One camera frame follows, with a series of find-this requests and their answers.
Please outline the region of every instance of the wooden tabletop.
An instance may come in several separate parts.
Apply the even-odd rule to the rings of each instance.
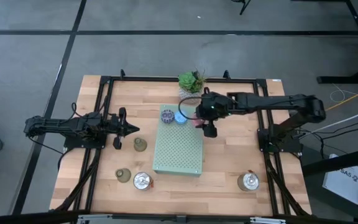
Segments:
[[[93,111],[100,76],[85,75],[78,95],[78,113]],[[280,80],[267,80],[270,96],[284,95]],[[207,83],[211,91],[226,94],[228,91],[253,92],[251,84]],[[104,213],[169,213],[192,215],[272,215],[265,164],[259,151],[256,130],[256,113],[229,116],[215,122],[217,138],[204,138],[203,173],[200,177],[156,174],[152,170],[155,138],[160,104],[177,104],[178,83],[175,82],[122,82],[115,81],[110,113],[120,107],[127,110],[127,121],[140,128],[122,142],[122,149],[112,146],[114,135],[109,135],[102,150],[92,201],[92,212]],[[287,111],[273,111],[275,123],[288,118]],[[134,150],[134,138],[147,141],[144,152]],[[50,208],[59,206],[78,182],[85,149],[74,149],[62,160]],[[287,188],[304,210],[311,212],[305,181],[299,160],[280,153]],[[116,169],[131,170],[131,180],[117,181]],[[260,179],[258,190],[245,192],[237,186],[239,175],[253,170]],[[137,190],[133,176],[140,172],[152,176],[154,187]],[[85,207],[88,186],[85,186],[80,208]],[[281,212],[281,195],[276,186],[278,207]]]

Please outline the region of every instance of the concrete floor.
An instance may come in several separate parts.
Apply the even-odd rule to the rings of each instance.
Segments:
[[[358,12],[358,0],[353,1]],[[0,0],[0,29],[71,30],[80,0]],[[252,1],[243,16],[240,4],[223,0],[170,1],[92,0],[85,7],[80,30],[356,30],[340,2]],[[55,80],[68,36],[0,36],[0,215],[10,212],[31,142],[24,121],[41,115]],[[53,111],[53,118],[71,114],[83,75],[177,76],[194,69],[208,77],[278,78],[286,94],[315,94],[326,107],[333,85],[319,85],[320,75],[358,71],[358,38],[261,37],[233,35],[104,35],[77,36]],[[358,93],[358,85],[339,85]],[[335,100],[341,96],[334,95]],[[315,129],[358,113],[358,98],[328,113]],[[319,149],[314,138],[303,143]],[[45,144],[61,149],[63,138],[48,134]],[[346,152],[358,150],[358,132],[330,139]],[[337,153],[327,148],[326,154]],[[43,149],[24,213],[47,211],[57,176],[56,153]],[[350,219],[310,195],[313,213]]]

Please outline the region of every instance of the open can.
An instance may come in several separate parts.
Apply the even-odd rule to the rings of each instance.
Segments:
[[[259,178],[253,173],[245,173],[239,176],[237,184],[241,190],[256,190],[259,187]]]
[[[134,177],[134,185],[139,190],[148,190],[153,185],[153,179],[145,172],[139,172]]]

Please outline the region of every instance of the perforated board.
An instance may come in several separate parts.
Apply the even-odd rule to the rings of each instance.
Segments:
[[[178,105],[161,105],[160,113],[170,109],[178,111]],[[188,117],[195,107],[180,105]],[[203,170],[203,132],[196,129],[190,120],[185,124],[172,121],[165,124],[158,121],[157,139],[153,160],[153,170],[158,174],[200,176]]]

